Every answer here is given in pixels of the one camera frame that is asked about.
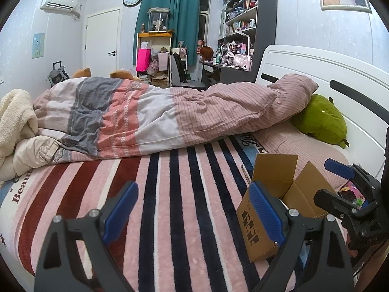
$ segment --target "headboard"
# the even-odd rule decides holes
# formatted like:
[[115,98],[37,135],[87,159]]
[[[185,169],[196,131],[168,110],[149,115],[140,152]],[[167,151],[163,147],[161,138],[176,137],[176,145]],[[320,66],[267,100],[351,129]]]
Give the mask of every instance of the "headboard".
[[315,92],[332,97],[347,124],[350,147],[336,146],[350,163],[360,164],[381,179],[388,125],[364,106],[331,89],[331,80],[339,81],[368,96],[389,110],[389,74],[364,61],[327,50],[271,45],[266,48],[256,83],[268,85],[287,73],[304,74],[319,88]]

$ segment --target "white door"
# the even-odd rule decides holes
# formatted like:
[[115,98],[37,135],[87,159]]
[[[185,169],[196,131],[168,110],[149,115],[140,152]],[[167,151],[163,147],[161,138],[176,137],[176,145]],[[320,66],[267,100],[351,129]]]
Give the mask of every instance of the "white door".
[[92,77],[107,77],[117,70],[117,39],[120,10],[88,17],[85,42],[85,68],[91,68]]

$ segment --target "gray chair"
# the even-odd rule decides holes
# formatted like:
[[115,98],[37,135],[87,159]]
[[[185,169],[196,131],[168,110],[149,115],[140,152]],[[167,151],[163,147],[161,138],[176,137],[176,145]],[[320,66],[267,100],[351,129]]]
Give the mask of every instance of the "gray chair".
[[184,65],[179,54],[170,56],[170,66],[172,69],[172,86],[205,90],[206,85],[204,83],[195,80],[186,80]]

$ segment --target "window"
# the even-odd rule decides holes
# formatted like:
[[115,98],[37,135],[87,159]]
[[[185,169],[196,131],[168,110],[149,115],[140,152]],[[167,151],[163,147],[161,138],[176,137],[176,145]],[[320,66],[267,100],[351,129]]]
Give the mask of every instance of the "window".
[[207,40],[209,4],[211,0],[200,0],[200,20],[198,28],[198,40]]

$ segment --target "bed sheet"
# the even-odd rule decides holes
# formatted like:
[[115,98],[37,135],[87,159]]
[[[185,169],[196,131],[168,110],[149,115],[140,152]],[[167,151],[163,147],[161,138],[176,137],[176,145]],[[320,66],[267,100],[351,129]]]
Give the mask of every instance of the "bed sheet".
[[[257,153],[250,134],[148,156],[57,164],[26,173],[0,189],[0,252],[20,268],[32,291],[44,236],[54,215],[76,218],[101,208],[127,180],[139,199],[118,241],[109,247],[135,291],[251,291],[272,258],[250,263],[236,209]],[[91,276],[85,248],[79,245]],[[299,258],[289,280],[303,270]]]

